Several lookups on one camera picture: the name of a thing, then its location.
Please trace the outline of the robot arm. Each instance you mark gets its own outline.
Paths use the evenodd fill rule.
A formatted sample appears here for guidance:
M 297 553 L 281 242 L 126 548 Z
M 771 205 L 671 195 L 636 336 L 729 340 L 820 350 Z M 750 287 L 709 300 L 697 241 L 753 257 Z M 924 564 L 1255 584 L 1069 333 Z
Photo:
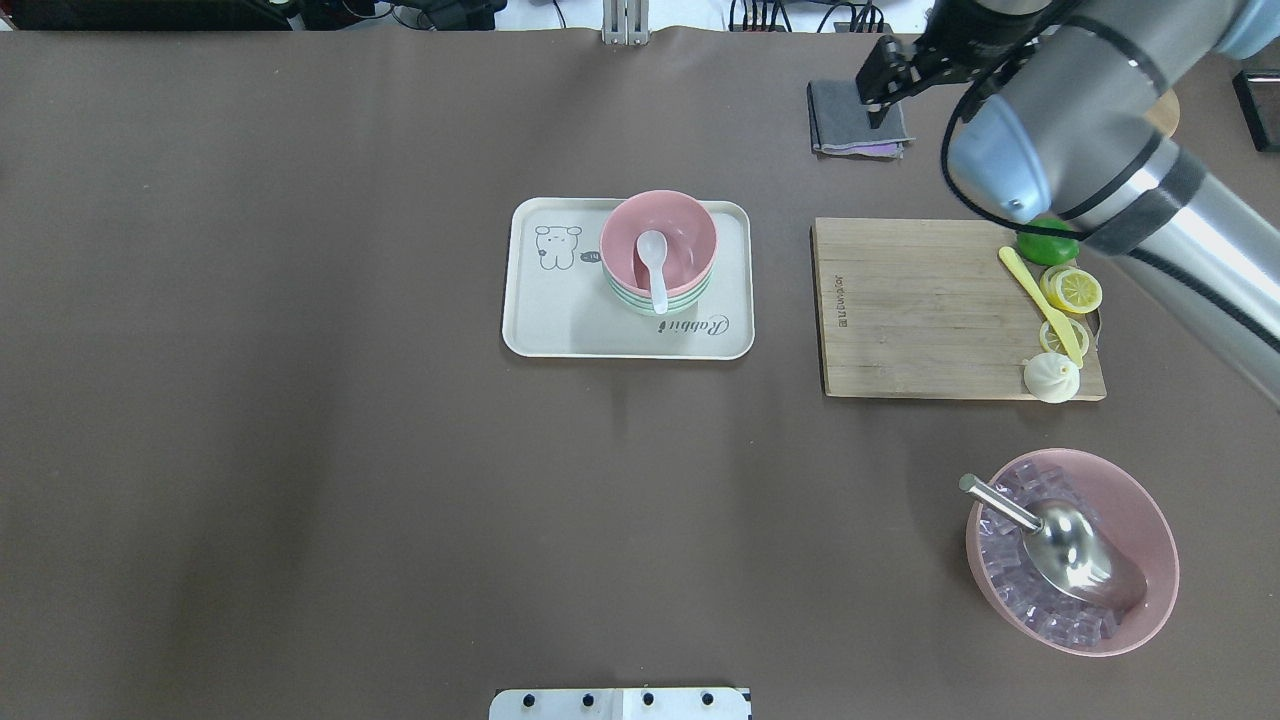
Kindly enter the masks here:
M 855 82 L 878 126 L 965 85 L 940 156 L 948 187 L 1009 227 L 1071 225 L 1271 400 L 1277 231 L 1147 111 L 1202 56 L 1277 37 L 1275 1 L 937 1 L 911 44 L 883 36 Z

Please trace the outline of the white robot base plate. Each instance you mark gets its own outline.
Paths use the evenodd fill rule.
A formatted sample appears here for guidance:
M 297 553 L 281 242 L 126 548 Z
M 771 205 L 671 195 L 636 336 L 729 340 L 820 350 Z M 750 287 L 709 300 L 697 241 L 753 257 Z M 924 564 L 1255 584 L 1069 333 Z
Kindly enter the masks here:
M 506 689 L 489 719 L 751 719 L 750 691 L 735 687 Z

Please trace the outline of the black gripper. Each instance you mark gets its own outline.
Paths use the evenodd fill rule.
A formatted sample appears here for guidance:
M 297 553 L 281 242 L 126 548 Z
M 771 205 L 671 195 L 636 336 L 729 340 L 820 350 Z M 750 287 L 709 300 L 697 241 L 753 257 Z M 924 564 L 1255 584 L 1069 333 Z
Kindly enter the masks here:
M 1050 13 L 1050 1 L 936 1 L 911 42 L 882 35 L 855 76 L 870 128 L 902 99 L 936 85 L 973 82 L 996 67 Z

